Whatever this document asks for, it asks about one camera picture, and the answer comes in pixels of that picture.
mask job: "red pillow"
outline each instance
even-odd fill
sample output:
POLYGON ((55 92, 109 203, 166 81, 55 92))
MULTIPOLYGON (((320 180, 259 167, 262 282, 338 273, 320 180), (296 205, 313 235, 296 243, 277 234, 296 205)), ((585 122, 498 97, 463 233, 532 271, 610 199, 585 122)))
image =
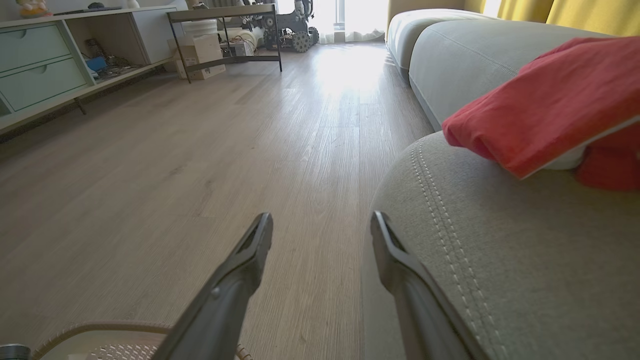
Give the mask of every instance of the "red pillow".
MULTIPOLYGON (((632 125, 636 115, 640 37, 575 38, 451 115, 442 129, 449 144, 495 160, 523 179, 607 130, 632 125)), ((631 139, 620 151, 629 158, 639 144, 640 138, 631 139)), ((617 188, 615 182, 601 187, 617 188)))

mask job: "blue box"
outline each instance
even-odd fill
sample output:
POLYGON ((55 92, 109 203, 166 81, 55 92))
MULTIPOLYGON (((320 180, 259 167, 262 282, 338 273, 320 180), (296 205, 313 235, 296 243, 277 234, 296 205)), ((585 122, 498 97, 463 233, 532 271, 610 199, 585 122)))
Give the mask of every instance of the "blue box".
POLYGON ((88 66, 89 69, 92 69, 93 71, 98 71, 100 69, 104 69, 107 67, 107 63, 106 61, 104 61, 104 58, 102 56, 85 60, 85 62, 86 62, 86 66, 88 66))

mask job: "sofa cushion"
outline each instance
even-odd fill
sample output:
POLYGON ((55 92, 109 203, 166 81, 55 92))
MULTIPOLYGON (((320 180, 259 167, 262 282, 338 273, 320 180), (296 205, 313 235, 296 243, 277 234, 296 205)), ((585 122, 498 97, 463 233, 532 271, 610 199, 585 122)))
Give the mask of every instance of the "sofa cushion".
POLYGON ((408 80, 411 53, 422 30, 443 21, 478 19, 500 20, 481 13, 454 9, 413 10, 394 16, 389 23, 387 47, 400 74, 408 80))
POLYGON ((608 37, 522 21, 447 21, 426 28, 409 67, 413 91, 434 130, 467 103, 510 80, 522 66, 575 37, 608 37))
MULTIPOLYGON (((640 354, 640 193, 586 188, 567 171, 519 181, 439 132, 400 155, 372 209, 492 359, 640 354)), ((404 359, 370 238, 364 251, 365 358, 404 359)))

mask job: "white vase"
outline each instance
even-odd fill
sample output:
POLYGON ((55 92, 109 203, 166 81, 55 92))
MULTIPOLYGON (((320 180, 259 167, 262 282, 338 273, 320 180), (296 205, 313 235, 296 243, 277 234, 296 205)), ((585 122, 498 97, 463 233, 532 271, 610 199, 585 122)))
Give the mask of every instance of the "white vase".
POLYGON ((137 0, 127 0, 127 7, 130 9, 137 9, 140 7, 137 0))

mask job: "metal table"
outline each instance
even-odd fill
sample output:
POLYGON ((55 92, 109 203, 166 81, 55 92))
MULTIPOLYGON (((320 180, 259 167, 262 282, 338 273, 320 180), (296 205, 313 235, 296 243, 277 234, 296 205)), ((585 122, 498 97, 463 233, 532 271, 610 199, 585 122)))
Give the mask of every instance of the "metal table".
POLYGON ((180 60, 182 60, 182 66, 184 67, 184 72, 187 74, 187 80, 189 81, 189 84, 191 83, 191 78, 189 77, 190 71, 202 70, 202 69, 206 69, 208 67, 212 67, 216 65, 224 65, 224 64, 231 64, 231 63, 243 63, 247 61, 277 61, 280 64, 280 72, 282 72, 282 58, 280 57, 279 41, 278 41, 278 56, 275 56, 275 55, 229 56, 227 58, 222 58, 218 60, 208 61, 205 63, 199 63, 199 64, 187 66, 187 64, 184 62, 184 56, 182 55, 182 50, 180 50, 180 44, 178 44, 178 38, 175 35, 175 29, 173 28, 173 24, 176 22, 222 18, 222 26, 225 28, 225 36, 227 37, 227 42, 228 42, 229 35, 227 33, 227 23, 225 22, 225 17, 270 15, 270 16, 273 16, 273 20, 274 20, 273 25, 275 26, 276 34, 279 34, 280 32, 278 30, 278 21, 277 21, 278 17, 276 16, 275 4, 225 6, 222 8, 197 9, 197 10, 187 10, 182 12, 168 12, 166 14, 167 16, 169 16, 169 23, 171 24, 171 31, 173 32, 175 45, 178 48, 178 53, 180 54, 180 60))

